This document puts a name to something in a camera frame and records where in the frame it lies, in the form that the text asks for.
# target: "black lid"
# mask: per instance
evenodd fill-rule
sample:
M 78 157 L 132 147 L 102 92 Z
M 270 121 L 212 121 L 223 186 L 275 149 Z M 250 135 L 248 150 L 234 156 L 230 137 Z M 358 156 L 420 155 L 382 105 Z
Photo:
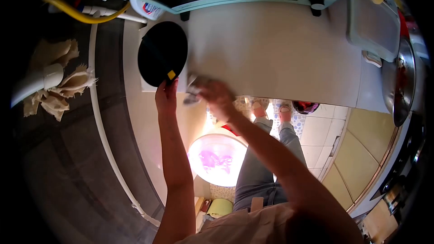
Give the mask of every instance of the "black lid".
M 187 60 L 187 36 L 181 26 L 165 21 L 154 25 L 143 36 L 138 49 L 138 69 L 143 79 L 158 87 L 167 79 L 173 81 L 181 73 Z M 170 71 L 175 73 L 169 79 Z

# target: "metal pot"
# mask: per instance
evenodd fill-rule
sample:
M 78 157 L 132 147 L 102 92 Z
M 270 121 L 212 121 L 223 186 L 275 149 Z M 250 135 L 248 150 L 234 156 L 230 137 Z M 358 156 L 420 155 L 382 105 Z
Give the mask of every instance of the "metal pot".
M 410 42 L 402 38 L 398 56 L 394 62 L 383 61 L 383 99 L 393 116 L 396 127 L 400 127 L 410 112 L 415 95 L 415 56 Z

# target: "hand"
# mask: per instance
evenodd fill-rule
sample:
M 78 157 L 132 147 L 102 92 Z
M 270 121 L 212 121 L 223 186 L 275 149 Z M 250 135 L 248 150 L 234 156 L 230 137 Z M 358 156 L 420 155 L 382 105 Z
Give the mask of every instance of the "hand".
M 207 100 L 215 117 L 224 122 L 237 115 L 233 102 L 234 95 L 227 85 L 220 81 L 210 81 L 204 85 L 197 85 L 201 89 L 198 96 Z
M 176 89 L 178 88 L 178 79 L 167 86 L 164 80 L 158 86 L 155 93 L 155 103 L 157 104 L 157 111 L 159 116 L 175 116 L 176 115 Z

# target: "slipper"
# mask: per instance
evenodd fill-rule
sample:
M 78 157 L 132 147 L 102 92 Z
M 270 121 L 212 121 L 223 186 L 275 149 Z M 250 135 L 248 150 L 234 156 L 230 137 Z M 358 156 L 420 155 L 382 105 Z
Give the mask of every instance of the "slipper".
M 279 119 L 280 119 L 280 122 L 290 122 L 291 121 L 291 109 L 289 106 L 283 105 L 280 107 Z
M 265 109 L 260 100 L 253 102 L 252 111 L 255 117 L 265 117 L 268 120 L 267 113 L 265 112 Z

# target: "plastic bottle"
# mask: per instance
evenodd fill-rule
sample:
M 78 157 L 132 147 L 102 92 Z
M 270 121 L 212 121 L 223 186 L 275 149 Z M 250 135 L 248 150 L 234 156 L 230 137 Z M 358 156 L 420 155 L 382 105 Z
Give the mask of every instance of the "plastic bottle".
M 165 12 L 157 6 L 141 0 L 130 0 L 130 4 L 138 14 L 151 20 L 157 20 Z

